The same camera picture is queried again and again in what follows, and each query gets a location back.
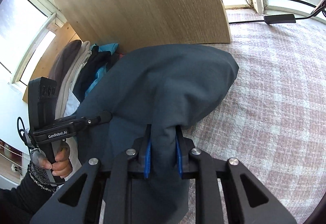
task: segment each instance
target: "gray garment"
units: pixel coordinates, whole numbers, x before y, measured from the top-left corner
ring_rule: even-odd
[[[175,126],[192,126],[223,100],[238,65],[228,52],[162,45],[125,55],[89,93],[77,117],[108,110],[113,118],[78,134],[78,157],[106,166],[151,124],[151,173],[132,182],[132,223],[178,223],[188,210],[188,180],[176,169]]]

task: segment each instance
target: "brown garment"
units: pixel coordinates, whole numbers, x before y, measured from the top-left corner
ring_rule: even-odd
[[[82,46],[81,40],[77,39],[69,42],[65,48],[59,53],[55,62],[48,74],[48,77],[57,81],[57,87],[60,88],[64,77],[66,76],[69,68],[75,60],[80,47]]]

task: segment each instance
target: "checkered fabric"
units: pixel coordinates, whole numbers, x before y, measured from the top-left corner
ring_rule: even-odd
[[[251,10],[227,13],[229,21],[261,19]],[[298,20],[230,28],[231,44],[210,46],[233,55],[238,77],[184,136],[215,158],[239,158],[301,224],[326,192],[326,26]],[[194,187],[182,224],[195,223]]]

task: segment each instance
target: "human hand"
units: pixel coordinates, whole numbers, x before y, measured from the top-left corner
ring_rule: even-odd
[[[72,172],[72,166],[69,160],[70,148],[69,145],[62,141],[60,149],[55,156],[55,163],[51,164],[48,159],[39,151],[32,153],[31,160],[36,165],[43,169],[52,169],[54,176],[60,176],[61,178],[67,177]]]

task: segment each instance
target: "silver screw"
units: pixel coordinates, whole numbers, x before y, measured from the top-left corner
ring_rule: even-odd
[[[133,156],[136,154],[136,150],[135,149],[128,149],[126,151],[126,154],[128,154],[129,156]]]
[[[89,159],[88,163],[89,163],[90,165],[95,165],[95,164],[98,163],[98,159],[96,159],[96,158]]]
[[[238,165],[239,164],[239,160],[237,158],[230,158],[229,159],[229,163],[231,165]]]
[[[198,148],[193,148],[193,149],[191,150],[191,153],[192,153],[193,155],[199,155],[199,154],[202,153],[202,150],[201,150],[201,149],[198,149]]]

